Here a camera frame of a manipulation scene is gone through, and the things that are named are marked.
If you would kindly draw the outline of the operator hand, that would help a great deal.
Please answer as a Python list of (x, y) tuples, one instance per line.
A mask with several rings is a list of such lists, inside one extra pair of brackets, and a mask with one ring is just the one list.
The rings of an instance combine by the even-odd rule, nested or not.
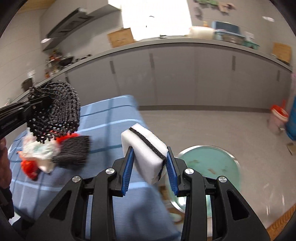
[(0, 187), (7, 189), (10, 186), (12, 172), (10, 169), (10, 160), (8, 159), (8, 149), (6, 148), (6, 139), (1, 139), (1, 156), (0, 156)]

